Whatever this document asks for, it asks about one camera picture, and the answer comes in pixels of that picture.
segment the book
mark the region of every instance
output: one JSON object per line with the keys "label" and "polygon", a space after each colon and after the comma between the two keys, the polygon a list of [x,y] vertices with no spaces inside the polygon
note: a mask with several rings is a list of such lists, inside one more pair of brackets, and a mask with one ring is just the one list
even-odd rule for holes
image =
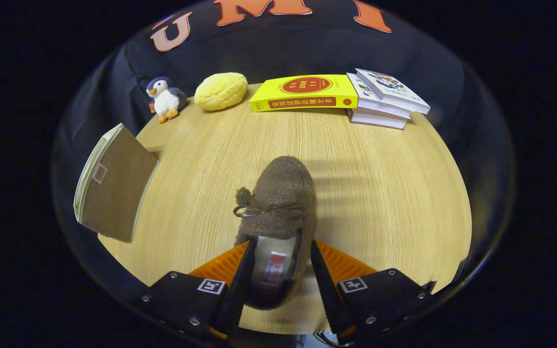
{"label": "book", "polygon": [[356,69],[356,75],[384,103],[424,114],[431,108],[416,93],[392,76],[364,69]]}
{"label": "book", "polygon": [[139,207],[158,167],[121,123],[100,138],[74,194],[77,222],[104,236],[131,243]]}
{"label": "book", "polygon": [[404,119],[396,119],[391,114],[387,114],[385,112],[376,112],[374,114],[358,112],[358,109],[345,109],[347,110],[347,115],[350,117],[351,123],[360,123],[361,125],[375,125],[375,126],[383,126],[383,127],[390,127],[396,128],[398,130],[402,130],[405,127]]}
{"label": "book", "polygon": [[356,108],[358,94],[346,75],[301,75],[265,81],[249,103],[254,112]]}
{"label": "book", "polygon": [[[409,121],[410,110],[400,108],[399,106],[388,104],[380,101],[380,99],[373,93],[373,91],[365,85],[365,83],[356,76],[355,73],[348,72],[347,77],[349,77],[356,93],[358,93],[358,110],[369,109],[374,111],[379,111],[385,113],[384,116],[402,119]],[[361,110],[361,112],[370,113],[366,110]]]}

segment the stack of books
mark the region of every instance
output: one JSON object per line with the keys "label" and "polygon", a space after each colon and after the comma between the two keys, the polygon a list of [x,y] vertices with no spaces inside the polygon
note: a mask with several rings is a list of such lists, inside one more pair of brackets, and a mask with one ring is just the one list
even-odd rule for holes
{"label": "stack of books", "polygon": [[392,76],[363,69],[347,76],[358,93],[358,107],[346,109],[352,123],[402,130],[411,112],[429,112],[422,98]]}
{"label": "stack of books", "polygon": [[345,75],[302,75],[267,80],[249,103],[254,112],[344,108],[352,123],[400,130],[411,121],[411,112],[429,112],[429,105],[399,80],[363,69]]}

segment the wooden tabletop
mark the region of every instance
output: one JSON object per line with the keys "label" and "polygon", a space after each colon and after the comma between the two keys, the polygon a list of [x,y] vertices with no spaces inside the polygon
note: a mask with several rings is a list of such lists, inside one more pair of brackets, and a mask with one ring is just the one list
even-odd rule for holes
{"label": "wooden tabletop", "polygon": [[[420,113],[404,130],[349,122],[343,109],[254,113],[248,99],[218,112],[190,103],[175,119],[155,116],[137,139],[161,161],[131,244],[99,235],[148,286],[188,273],[234,247],[240,187],[265,166],[295,156],[318,198],[315,238],[382,270],[396,267],[433,293],[449,284],[471,236],[466,187],[451,153]],[[329,332],[311,262],[296,295],[261,311],[245,306],[239,326],[278,334]]]}

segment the penguin plush toy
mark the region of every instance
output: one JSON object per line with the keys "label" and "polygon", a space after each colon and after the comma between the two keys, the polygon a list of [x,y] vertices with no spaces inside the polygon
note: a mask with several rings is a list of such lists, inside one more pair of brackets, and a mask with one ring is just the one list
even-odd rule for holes
{"label": "penguin plush toy", "polygon": [[186,106],[186,94],[164,76],[156,77],[147,85],[146,92],[154,99],[154,110],[159,115],[159,123],[172,119]]}

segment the brown slipper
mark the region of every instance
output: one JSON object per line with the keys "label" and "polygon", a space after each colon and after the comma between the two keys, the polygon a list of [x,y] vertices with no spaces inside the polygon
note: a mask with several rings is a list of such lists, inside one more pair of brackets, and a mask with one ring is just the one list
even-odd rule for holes
{"label": "brown slipper", "polygon": [[252,194],[238,190],[234,214],[242,218],[235,245],[254,240],[255,266],[246,304],[284,304],[302,278],[316,227],[311,175],[295,157],[278,157],[261,173]]}

